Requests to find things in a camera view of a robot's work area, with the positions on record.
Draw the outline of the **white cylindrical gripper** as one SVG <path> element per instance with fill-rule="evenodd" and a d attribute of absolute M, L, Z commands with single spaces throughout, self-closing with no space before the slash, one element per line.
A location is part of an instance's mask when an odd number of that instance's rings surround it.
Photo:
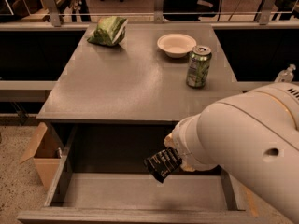
<path fill-rule="evenodd" d="M 174 148 L 182 158 L 180 168 L 185 172 L 208 171 L 217 164 L 209 157 L 197 131 L 200 114 L 181 120 L 172 134 L 164 139 L 164 146 Z"/>

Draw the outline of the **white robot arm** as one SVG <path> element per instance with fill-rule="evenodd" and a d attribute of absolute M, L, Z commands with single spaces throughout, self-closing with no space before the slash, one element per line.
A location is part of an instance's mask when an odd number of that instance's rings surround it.
<path fill-rule="evenodd" d="M 185 170 L 220 166 L 299 223 L 299 86 L 272 83 L 221 99 L 164 139 Z"/>

